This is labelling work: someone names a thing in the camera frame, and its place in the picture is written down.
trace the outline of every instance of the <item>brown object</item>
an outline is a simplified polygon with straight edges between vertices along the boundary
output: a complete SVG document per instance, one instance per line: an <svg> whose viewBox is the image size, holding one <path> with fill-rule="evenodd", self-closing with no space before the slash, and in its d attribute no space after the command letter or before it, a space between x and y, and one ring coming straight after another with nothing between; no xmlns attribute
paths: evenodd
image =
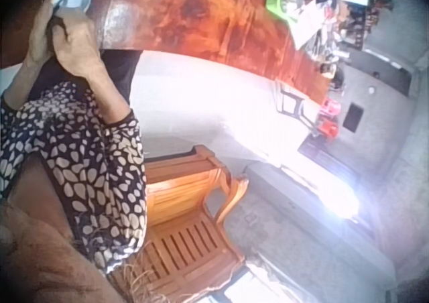
<svg viewBox="0 0 429 303"><path fill-rule="evenodd" d="M1 67L23 60L40 0L3 23ZM93 0L88 14L103 49L157 50L204 58L281 80L321 104L329 81L295 51L286 22L265 0Z"/></svg>
<svg viewBox="0 0 429 303"><path fill-rule="evenodd" d="M143 286L171 302L186 302L220 288L244 260L228 240L223 221L243 197L248 180L232 178L203 145L179 158L149 162L145 172L145 245L127 262L134 275L119 268L111 274L111 282L120 292L128 293L130 283L145 274L149 284ZM213 218L204 201L218 187L227 197Z"/></svg>

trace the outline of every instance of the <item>chair armrest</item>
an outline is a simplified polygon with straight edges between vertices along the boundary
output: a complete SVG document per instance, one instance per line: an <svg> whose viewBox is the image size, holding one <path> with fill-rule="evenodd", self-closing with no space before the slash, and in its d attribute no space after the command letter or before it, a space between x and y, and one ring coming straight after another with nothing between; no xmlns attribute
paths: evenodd
<svg viewBox="0 0 429 303"><path fill-rule="evenodd" d="M237 178L232 178L231 173L225 167L221 169L219 179L221 189L225 194L227 194L227 199L218 210L214 220L216 221L216 224L223 224L225 217L244 196L249 180L244 174Z"/></svg>

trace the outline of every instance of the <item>red object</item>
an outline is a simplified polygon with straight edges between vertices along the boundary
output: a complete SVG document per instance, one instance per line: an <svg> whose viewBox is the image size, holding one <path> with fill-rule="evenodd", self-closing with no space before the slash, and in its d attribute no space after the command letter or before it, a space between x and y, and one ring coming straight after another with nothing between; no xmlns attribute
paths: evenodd
<svg viewBox="0 0 429 303"><path fill-rule="evenodd" d="M321 117L319 119L317 130L330 140L335 139L339 133L338 123L326 117Z"/></svg>
<svg viewBox="0 0 429 303"><path fill-rule="evenodd" d="M329 117L336 117L340 112L341 104L330 98L326 98L320 108L320 113Z"/></svg>

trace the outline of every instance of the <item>hand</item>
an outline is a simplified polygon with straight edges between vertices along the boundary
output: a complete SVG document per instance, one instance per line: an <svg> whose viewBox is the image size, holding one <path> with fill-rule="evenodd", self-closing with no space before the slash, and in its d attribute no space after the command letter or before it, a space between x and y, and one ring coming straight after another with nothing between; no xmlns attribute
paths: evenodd
<svg viewBox="0 0 429 303"><path fill-rule="evenodd" d="M51 0L45 0L34 19L33 28L29 35L28 52L25 57L28 64L41 66L47 62L51 56L48 50L46 28L52 17L52 11Z"/></svg>
<svg viewBox="0 0 429 303"><path fill-rule="evenodd" d="M54 50L61 66L84 78L104 68L93 21L76 9L61 9L56 15L62 18L66 28L59 25L52 28Z"/></svg>

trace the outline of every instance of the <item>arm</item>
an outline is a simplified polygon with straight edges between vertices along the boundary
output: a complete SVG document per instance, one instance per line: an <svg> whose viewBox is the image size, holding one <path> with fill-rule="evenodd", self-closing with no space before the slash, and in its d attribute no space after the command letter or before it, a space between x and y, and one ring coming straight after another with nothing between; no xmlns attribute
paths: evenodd
<svg viewBox="0 0 429 303"><path fill-rule="evenodd" d="M129 105L116 89L111 78L107 74L103 62L95 68L94 72L88 75L86 80L91 90L94 92L101 116L105 120L105 123L116 123L130 114L131 109Z"/></svg>
<svg viewBox="0 0 429 303"><path fill-rule="evenodd" d="M105 123L123 120L131 109L110 79L100 58L94 23L81 11L61 10L65 29L53 27L57 59L69 73L85 78L94 92Z"/></svg>
<svg viewBox="0 0 429 303"><path fill-rule="evenodd" d="M36 81L43 64L49 59L46 28L52 17L52 4L45 0L40 7L32 31L29 35L27 55L11 85L4 93L5 103L13 110L20 109L27 102L30 90Z"/></svg>
<svg viewBox="0 0 429 303"><path fill-rule="evenodd" d="M25 59L11 85L4 92L4 101L13 110L19 110L27 102L30 90L39 76L42 65Z"/></svg>

